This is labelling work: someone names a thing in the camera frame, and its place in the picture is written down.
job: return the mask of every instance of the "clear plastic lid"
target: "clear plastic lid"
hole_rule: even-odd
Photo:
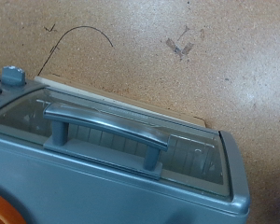
[[[36,139],[33,135],[40,136],[37,139],[42,140],[38,143],[43,144],[51,136],[50,120],[43,118],[43,111],[53,102],[83,105],[100,111],[110,110],[110,105],[61,92],[41,90],[30,93],[0,110],[0,125],[10,127],[12,135],[28,141]],[[222,196],[229,195],[226,160],[218,134],[207,131],[204,133],[202,130],[159,118],[150,117],[147,121],[149,125],[171,134],[168,150],[163,151],[159,157],[162,163],[161,180]],[[134,140],[73,124],[69,126],[69,137],[140,157],[145,157],[147,150],[145,144]]]

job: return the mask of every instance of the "handle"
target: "handle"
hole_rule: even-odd
[[[144,169],[153,171],[160,151],[167,151],[170,134],[132,119],[126,119],[90,108],[52,103],[44,110],[52,120],[52,143],[58,147],[67,142],[69,123],[117,134],[147,145]]]

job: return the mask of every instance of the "scratch mark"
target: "scratch mark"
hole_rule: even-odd
[[[76,30],[76,29],[80,29],[80,28],[89,28],[89,29],[92,29],[92,30],[95,30],[99,33],[101,33],[107,40],[108,42],[110,43],[111,47],[113,48],[113,44],[111,42],[111,40],[109,39],[109,37],[107,35],[105,35],[102,31],[100,31],[99,29],[95,28],[95,27],[92,27],[92,26],[77,26],[77,27],[74,27],[68,31],[66,31],[62,37],[60,37],[60,39],[58,40],[57,44],[51,49],[50,51],[50,54],[48,56],[48,58],[46,59],[46,61],[44,62],[43,66],[41,67],[40,71],[38,72],[37,76],[40,75],[40,73],[43,71],[44,67],[46,66],[46,64],[48,63],[50,57],[52,56],[52,54],[54,53],[54,51],[58,48],[58,45],[60,44],[60,42],[63,40],[63,38],[70,32],[72,32],[73,30]]]
[[[187,31],[189,31],[189,28],[188,28],[188,26],[186,25],[186,28],[185,28],[184,33],[181,34],[181,36],[177,39],[177,41],[180,40],[180,38],[181,38]]]
[[[192,50],[192,48],[194,47],[194,44],[188,42],[188,44],[183,48],[183,50],[181,51],[182,54],[184,55],[188,55],[189,51]]]
[[[184,55],[188,55],[189,51],[194,47],[194,44],[188,42],[188,44],[183,49],[180,49],[171,38],[167,39],[166,45],[180,57],[180,60]]]
[[[45,30],[48,31],[48,32],[52,32],[54,27],[55,27],[55,23],[50,29],[48,29],[46,26],[44,26]]]
[[[200,30],[200,38],[202,39],[202,40],[204,40],[204,38],[205,38],[205,30],[204,29],[201,29]]]

